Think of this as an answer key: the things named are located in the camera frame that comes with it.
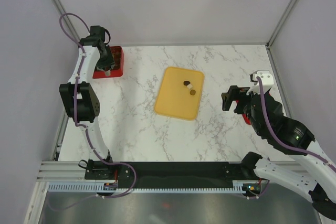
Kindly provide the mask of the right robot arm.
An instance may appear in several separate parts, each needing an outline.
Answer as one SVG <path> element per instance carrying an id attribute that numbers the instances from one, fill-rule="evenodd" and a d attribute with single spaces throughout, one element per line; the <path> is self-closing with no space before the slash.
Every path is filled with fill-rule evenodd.
<path id="1" fill-rule="evenodd" d="M 230 86 L 221 97 L 223 111 L 228 111 L 235 101 L 234 112 L 244 115 L 259 137 L 294 159 L 309 174 L 299 175 L 249 152 L 240 165 L 241 175 L 246 179 L 258 176 L 286 187 L 310 202 L 319 214 L 335 220 L 335 163 L 311 131 L 284 116 L 282 104 L 263 88 L 251 92 L 248 87 Z"/>

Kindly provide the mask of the metal serving tongs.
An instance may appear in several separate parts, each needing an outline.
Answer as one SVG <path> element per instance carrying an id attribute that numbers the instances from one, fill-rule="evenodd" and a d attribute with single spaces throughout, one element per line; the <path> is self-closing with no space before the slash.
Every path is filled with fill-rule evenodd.
<path id="1" fill-rule="evenodd" d="M 105 75 L 106 75 L 107 77 L 111 75 L 111 71 L 110 71 L 110 70 L 105 71 L 104 73 L 105 73 Z"/>

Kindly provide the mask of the red box lid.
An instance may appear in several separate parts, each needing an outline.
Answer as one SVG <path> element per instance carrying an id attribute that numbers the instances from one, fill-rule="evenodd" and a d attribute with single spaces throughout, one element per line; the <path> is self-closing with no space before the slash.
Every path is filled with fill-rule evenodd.
<path id="1" fill-rule="evenodd" d="M 245 123 L 248 125 L 253 125 L 260 123 L 265 125 L 265 118 L 262 111 L 261 97 L 259 94 L 249 94 L 247 95 L 247 88 L 240 88 L 239 94 L 241 95 L 240 101 L 237 101 L 239 105 L 242 105 L 242 116 Z M 274 116 L 274 98 L 270 94 L 270 90 L 267 90 L 264 94 L 265 107 L 269 120 Z"/>

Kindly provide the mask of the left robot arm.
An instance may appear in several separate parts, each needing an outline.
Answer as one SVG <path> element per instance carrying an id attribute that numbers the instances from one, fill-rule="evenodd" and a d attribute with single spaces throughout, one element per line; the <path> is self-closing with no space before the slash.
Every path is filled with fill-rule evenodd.
<path id="1" fill-rule="evenodd" d="M 109 32 L 101 26 L 91 26 L 89 35 L 79 41 L 79 57 L 72 76 L 61 84 L 59 92 L 67 115 L 84 135 L 92 160 L 101 161 L 97 174 L 103 179 L 114 175 L 113 159 L 100 130 L 100 101 L 91 85 L 95 71 L 110 74 L 115 66 L 106 40 Z"/>

